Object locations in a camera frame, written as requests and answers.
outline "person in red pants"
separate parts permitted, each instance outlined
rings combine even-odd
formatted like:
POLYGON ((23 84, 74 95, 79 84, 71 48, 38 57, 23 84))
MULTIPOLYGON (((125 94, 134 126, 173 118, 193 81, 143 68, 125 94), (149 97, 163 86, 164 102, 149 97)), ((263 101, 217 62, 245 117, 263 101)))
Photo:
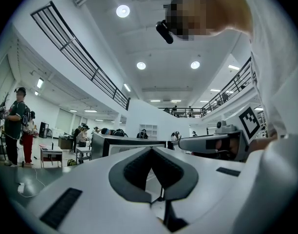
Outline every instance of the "person in red pants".
POLYGON ((35 112, 31 111, 27 126, 22 127, 22 145, 23 145, 24 161, 26 162, 26 164, 30 164, 30 165, 33 165, 31 160, 31 153, 32 153, 33 133, 34 133, 33 119, 35 118, 36 118, 35 112))

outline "white cable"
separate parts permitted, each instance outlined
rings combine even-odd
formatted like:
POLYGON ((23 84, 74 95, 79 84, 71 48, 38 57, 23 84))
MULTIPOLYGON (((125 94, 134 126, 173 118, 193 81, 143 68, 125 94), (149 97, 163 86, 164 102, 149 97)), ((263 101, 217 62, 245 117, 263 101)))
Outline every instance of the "white cable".
MULTIPOLYGON (((36 172, 36 179, 37 179, 37 181, 40 182, 40 183, 44 186, 44 188, 45 188, 46 185, 44 185, 44 184, 43 184, 41 181, 39 181, 38 178, 37 178, 37 170, 36 170, 35 168, 34 168, 34 170, 35 170, 35 172, 36 172)), ((35 195, 32 195, 32 196, 25 196, 25 195, 21 194, 20 192, 18 192, 18 193, 19 193, 20 196, 25 197, 25 198, 28 198, 28 197, 35 197, 35 196, 39 195, 39 193, 38 193, 38 194, 35 194, 35 195)))

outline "shoe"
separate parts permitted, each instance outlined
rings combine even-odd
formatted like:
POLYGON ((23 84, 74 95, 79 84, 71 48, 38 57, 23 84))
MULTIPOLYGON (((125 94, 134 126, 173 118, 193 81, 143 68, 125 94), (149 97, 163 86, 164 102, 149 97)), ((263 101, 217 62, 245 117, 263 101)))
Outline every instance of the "shoe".
POLYGON ((4 165, 10 166, 10 165, 12 165, 12 162, 8 159, 8 160, 4 161, 4 165))

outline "green shirt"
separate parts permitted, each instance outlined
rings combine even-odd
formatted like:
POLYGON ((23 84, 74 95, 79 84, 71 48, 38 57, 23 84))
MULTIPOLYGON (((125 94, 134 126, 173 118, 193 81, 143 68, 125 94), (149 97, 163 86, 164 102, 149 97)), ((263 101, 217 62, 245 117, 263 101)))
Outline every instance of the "green shirt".
MULTIPOLYGON (((24 110, 25 110, 26 106, 24 104, 23 101, 18 102, 18 101, 14 101, 13 105, 11 106, 11 108, 8 111, 8 115, 17 115, 20 118, 23 117, 24 114, 24 110)), ((6 119, 5 120, 5 133, 6 135, 8 135, 11 138, 14 139, 19 139, 20 137, 20 132, 21 132, 21 121, 11 121, 6 119)))

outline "round ceiling light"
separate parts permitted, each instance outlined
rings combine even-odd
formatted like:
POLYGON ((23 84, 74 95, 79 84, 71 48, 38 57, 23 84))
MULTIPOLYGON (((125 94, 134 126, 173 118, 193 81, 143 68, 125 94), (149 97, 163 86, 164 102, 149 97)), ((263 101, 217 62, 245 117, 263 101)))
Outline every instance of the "round ceiling light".
POLYGON ((194 61, 192 64, 191 64, 191 68, 192 69, 197 69, 198 67, 200 67, 200 63, 198 61, 194 61))
POLYGON ((127 17, 129 13, 130 13, 130 8, 126 5, 120 5, 116 9, 116 14, 121 18, 127 17))
POLYGON ((137 63, 137 68, 139 68, 140 70, 143 70, 146 68, 146 65, 143 62, 139 62, 137 63))

